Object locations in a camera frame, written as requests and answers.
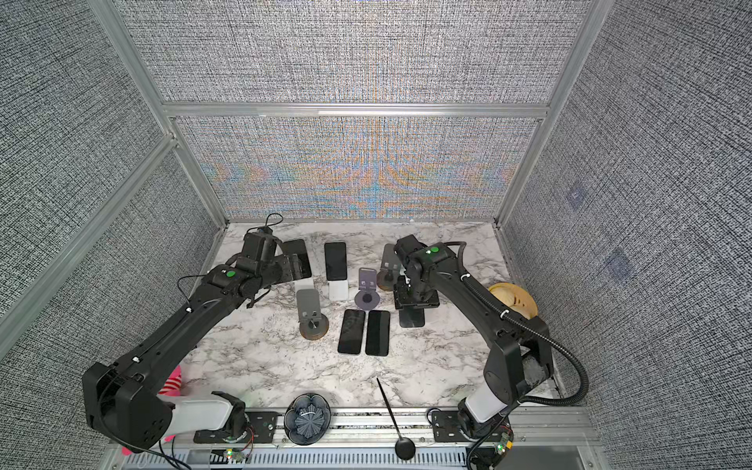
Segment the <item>black phone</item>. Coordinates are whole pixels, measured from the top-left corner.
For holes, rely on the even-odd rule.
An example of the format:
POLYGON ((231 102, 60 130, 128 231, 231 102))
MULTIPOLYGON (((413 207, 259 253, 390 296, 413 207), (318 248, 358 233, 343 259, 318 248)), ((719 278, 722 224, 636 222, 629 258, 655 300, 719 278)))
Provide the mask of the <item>black phone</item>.
POLYGON ((401 328, 423 328, 425 326, 424 309, 401 309, 399 311, 399 326, 401 328))

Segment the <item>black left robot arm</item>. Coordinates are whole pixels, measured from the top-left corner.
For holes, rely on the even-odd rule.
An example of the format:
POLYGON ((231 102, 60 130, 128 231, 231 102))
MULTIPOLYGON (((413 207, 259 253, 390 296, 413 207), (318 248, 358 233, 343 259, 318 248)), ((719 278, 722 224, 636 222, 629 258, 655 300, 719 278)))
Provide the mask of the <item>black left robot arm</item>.
POLYGON ((112 364, 96 362, 86 370, 87 425, 135 454, 183 433, 246 439, 246 405, 237 397, 223 392, 165 397, 160 391, 219 321, 244 303, 256 303, 262 290, 312 275, 302 239, 283 242, 268 227, 247 233, 242 250, 203 275, 185 304, 152 335, 112 364))

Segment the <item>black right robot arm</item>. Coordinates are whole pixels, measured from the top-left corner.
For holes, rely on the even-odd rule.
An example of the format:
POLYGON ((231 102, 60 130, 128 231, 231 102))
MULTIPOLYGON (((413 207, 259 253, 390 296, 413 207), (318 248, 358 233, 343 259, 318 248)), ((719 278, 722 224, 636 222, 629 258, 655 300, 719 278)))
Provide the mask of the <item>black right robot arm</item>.
POLYGON ((499 414, 522 403, 558 405, 538 397, 534 389, 550 380, 553 360, 548 325, 526 319, 496 298, 463 265, 463 242, 426 245, 409 235, 399 239, 395 254, 405 267, 407 287, 399 287, 398 302, 426 307, 443 295, 472 323, 489 348, 482 383, 460 402, 457 420, 462 432, 477 440, 499 414))

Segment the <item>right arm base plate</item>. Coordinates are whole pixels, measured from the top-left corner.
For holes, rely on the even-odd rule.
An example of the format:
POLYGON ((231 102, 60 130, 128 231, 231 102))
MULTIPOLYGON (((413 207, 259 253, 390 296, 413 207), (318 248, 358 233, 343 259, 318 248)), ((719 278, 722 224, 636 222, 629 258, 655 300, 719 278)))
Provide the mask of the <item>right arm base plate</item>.
POLYGON ((503 418, 500 414, 493 416, 485 423, 478 423, 464 411, 442 410, 434 407, 427 410, 426 419, 438 443, 476 442, 491 430, 493 434, 489 436, 489 441, 514 441, 514 431, 509 419, 503 418))

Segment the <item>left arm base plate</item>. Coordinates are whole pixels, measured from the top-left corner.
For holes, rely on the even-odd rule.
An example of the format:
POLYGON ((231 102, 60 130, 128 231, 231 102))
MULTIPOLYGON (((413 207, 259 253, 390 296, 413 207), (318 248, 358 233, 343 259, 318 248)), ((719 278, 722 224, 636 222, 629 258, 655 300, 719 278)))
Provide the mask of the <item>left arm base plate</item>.
POLYGON ((247 411, 246 403, 225 392, 213 391, 211 395, 230 406, 229 415, 221 427, 215 430, 199 430, 193 437, 194 444, 246 445, 251 441, 271 444, 280 414, 276 411, 247 411))

